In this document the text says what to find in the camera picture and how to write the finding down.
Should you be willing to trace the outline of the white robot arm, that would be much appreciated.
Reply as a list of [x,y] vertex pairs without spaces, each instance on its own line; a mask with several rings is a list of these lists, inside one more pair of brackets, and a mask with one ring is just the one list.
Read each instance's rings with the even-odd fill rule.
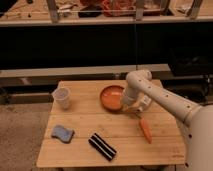
[[149,70],[131,71],[121,96],[123,106],[133,105],[144,93],[188,129],[185,171],[213,171],[213,105],[200,105],[151,82]]

